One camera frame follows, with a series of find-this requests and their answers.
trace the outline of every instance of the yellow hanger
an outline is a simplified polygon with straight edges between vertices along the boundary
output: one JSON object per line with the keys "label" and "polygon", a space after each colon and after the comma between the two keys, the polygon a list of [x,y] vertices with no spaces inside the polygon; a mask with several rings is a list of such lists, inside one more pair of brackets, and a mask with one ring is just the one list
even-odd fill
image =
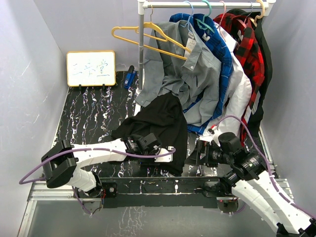
{"label": "yellow hanger", "polygon": [[262,13],[261,13],[260,16],[256,16],[255,19],[253,19],[251,17],[249,18],[252,21],[252,23],[254,24],[255,27],[257,27],[257,19],[261,19],[264,16],[264,14],[265,14],[265,6],[263,5],[263,1],[262,0],[256,0],[256,2],[259,2],[261,4],[261,6],[262,6]]}
{"label": "yellow hanger", "polygon": [[[116,31],[116,30],[134,30],[135,32],[138,32],[138,28],[139,28],[138,26],[122,26],[122,27],[115,26],[115,27],[113,27],[113,29],[111,31],[111,34],[112,34],[112,36],[114,36],[115,38],[118,38],[120,40],[129,42],[129,43],[133,43],[133,44],[138,44],[138,42],[136,42],[136,41],[132,41],[130,39],[126,39],[126,38],[123,38],[121,36],[117,36],[117,35],[114,34],[114,31]],[[190,49],[184,47],[181,43],[179,43],[179,42],[175,41],[174,39],[170,38],[169,36],[167,36],[162,31],[162,29],[159,26],[155,25],[154,23],[152,23],[152,22],[144,22],[144,28],[151,28],[151,29],[155,30],[162,37],[164,37],[164,39],[157,38],[157,37],[154,37],[154,36],[150,36],[148,34],[144,34],[145,36],[148,36],[150,38],[153,38],[153,39],[156,39],[156,40],[160,40],[160,41],[163,41],[163,42],[170,41],[170,42],[174,43],[175,45],[177,45],[177,46],[181,47],[182,49],[184,49],[184,50],[188,51],[189,53],[191,53]],[[176,57],[176,58],[187,60],[186,57],[183,57],[183,56],[180,56],[180,55],[177,55],[177,54],[174,54],[174,53],[170,53],[168,51],[164,51],[164,50],[161,50],[161,49],[158,49],[158,48],[154,48],[154,47],[151,47],[151,46],[148,46],[148,45],[144,45],[144,47],[149,48],[149,49],[154,50],[154,51],[157,51],[157,52],[160,52],[160,53],[164,53],[164,54]]]}

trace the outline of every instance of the blue hanger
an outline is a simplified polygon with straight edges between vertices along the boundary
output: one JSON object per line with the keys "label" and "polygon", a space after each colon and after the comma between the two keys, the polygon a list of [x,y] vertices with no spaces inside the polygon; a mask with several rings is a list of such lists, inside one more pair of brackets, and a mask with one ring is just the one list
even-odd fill
{"label": "blue hanger", "polygon": [[186,27],[186,26],[188,26],[188,31],[189,31],[189,32],[191,32],[191,33],[193,33],[193,32],[189,29],[189,26],[190,26],[190,20],[191,20],[191,17],[193,16],[193,12],[194,12],[193,5],[192,5],[189,1],[184,1],[184,2],[187,2],[188,4],[190,4],[190,5],[191,5],[191,8],[192,8],[192,13],[191,13],[191,15],[189,16],[188,21],[186,22],[186,24],[185,24],[184,26],[183,26],[183,25],[180,25],[180,26],[182,26],[182,27]]}
{"label": "blue hanger", "polygon": [[209,25],[207,25],[207,24],[204,22],[205,18],[208,17],[208,16],[212,13],[212,6],[211,6],[211,4],[210,4],[207,0],[202,0],[202,2],[204,2],[204,3],[206,3],[206,4],[208,5],[209,13],[208,13],[207,15],[204,15],[204,16],[203,16],[203,20],[202,20],[202,21],[199,20],[199,19],[196,19],[197,25],[198,25],[198,27],[199,27],[200,29],[202,29],[202,30],[209,29],[211,32],[214,33],[213,28],[210,27]]}

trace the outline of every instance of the blue plaid shirt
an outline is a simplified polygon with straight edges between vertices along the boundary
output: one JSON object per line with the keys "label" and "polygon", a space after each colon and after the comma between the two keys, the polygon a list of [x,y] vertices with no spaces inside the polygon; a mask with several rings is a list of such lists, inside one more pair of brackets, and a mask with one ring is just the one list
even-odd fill
{"label": "blue plaid shirt", "polygon": [[[180,20],[187,21],[189,19],[189,16],[190,15],[185,14],[185,13],[178,13],[178,14],[171,16],[169,21],[171,21],[171,22],[178,22]],[[216,109],[214,111],[213,116],[200,127],[188,124],[188,131],[196,132],[198,134],[204,133],[204,130],[205,130],[206,126],[208,125],[209,121],[216,119],[217,117],[222,115],[223,106],[224,106],[224,98],[225,98],[225,94],[226,94],[227,87],[228,87],[229,77],[233,72],[233,61],[232,61],[231,53],[230,53],[229,49],[227,48],[226,43],[224,42],[224,40],[220,37],[219,33],[217,32],[217,29],[214,25],[213,20],[209,17],[205,17],[204,22],[205,22],[205,24],[209,25],[214,30],[214,33],[211,32],[209,29],[202,30],[199,28],[196,19],[199,19],[202,21],[203,16],[204,16],[203,14],[194,14],[190,19],[190,23],[193,26],[196,33],[198,34],[198,36],[203,40],[205,45],[209,48],[209,50],[211,50],[211,52],[214,54],[214,56],[222,62],[222,67],[221,67],[221,74],[220,74],[220,78],[219,78],[219,82],[220,82],[220,84],[219,84],[219,97],[220,97],[220,99],[217,103],[217,106],[216,106]],[[209,40],[205,41],[203,39],[203,36],[209,37]],[[198,97],[197,100],[195,101],[195,103],[197,103],[201,98],[202,98],[202,96]],[[184,110],[184,112],[189,110],[195,103],[191,104],[186,110]]]}

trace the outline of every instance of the white shirt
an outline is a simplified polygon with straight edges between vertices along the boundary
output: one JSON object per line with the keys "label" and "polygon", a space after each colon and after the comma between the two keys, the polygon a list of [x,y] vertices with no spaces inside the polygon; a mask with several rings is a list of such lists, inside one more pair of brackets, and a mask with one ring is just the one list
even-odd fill
{"label": "white shirt", "polygon": [[226,41],[226,45],[231,52],[232,60],[233,60],[233,73],[229,77],[229,84],[227,88],[227,93],[225,95],[224,104],[227,102],[229,98],[229,102],[226,108],[223,108],[223,113],[217,119],[214,119],[209,122],[206,130],[202,137],[205,137],[205,140],[213,140],[215,139],[217,142],[217,137],[224,132],[233,132],[237,137],[240,134],[240,122],[235,118],[227,118],[223,120],[219,126],[218,131],[215,132],[214,136],[209,136],[210,134],[207,130],[214,124],[216,124],[221,118],[227,115],[234,115],[241,119],[251,97],[251,82],[249,78],[243,71],[243,68],[238,61],[238,59],[234,56],[234,48],[237,42],[228,34],[223,28],[217,29],[219,35],[222,37],[220,31],[223,33],[224,39]]}

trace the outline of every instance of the white wall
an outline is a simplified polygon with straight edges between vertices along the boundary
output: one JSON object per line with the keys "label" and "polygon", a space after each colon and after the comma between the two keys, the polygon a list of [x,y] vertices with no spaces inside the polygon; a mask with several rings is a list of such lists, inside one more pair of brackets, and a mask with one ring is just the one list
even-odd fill
{"label": "white wall", "polygon": [[[130,65],[138,67],[138,46],[111,35],[114,26],[138,26],[137,0],[34,0],[34,2],[63,54],[68,51],[114,50],[117,70],[128,69]],[[169,21],[171,15],[179,12],[192,11],[156,8],[152,19],[153,22]],[[195,9],[195,13],[208,12],[208,9]],[[223,9],[213,9],[211,17],[214,18],[222,12]],[[150,13],[150,9],[146,10],[145,21],[150,21]],[[138,35],[133,31],[117,31],[116,34],[138,42]]]}
{"label": "white wall", "polygon": [[67,83],[64,57],[33,0],[0,4],[0,235],[13,237],[30,191],[18,181],[50,149]]}
{"label": "white wall", "polygon": [[264,22],[273,78],[262,127],[295,201],[316,215],[316,1],[277,0]]}

